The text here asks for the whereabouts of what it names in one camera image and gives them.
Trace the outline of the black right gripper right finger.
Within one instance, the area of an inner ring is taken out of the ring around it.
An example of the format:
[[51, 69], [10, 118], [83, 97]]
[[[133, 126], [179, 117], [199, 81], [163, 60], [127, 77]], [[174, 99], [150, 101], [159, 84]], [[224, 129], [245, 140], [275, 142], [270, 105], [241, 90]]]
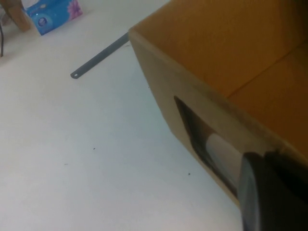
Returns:
[[265, 161], [273, 168], [294, 196], [308, 203], [308, 166], [277, 151], [265, 152]]

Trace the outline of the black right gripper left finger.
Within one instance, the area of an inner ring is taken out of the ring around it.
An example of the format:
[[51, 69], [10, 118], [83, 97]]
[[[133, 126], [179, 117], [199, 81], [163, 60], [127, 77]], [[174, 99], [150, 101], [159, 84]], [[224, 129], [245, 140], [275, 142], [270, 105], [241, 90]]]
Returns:
[[264, 156], [243, 155], [237, 198], [245, 231], [308, 229], [308, 204], [286, 188]]

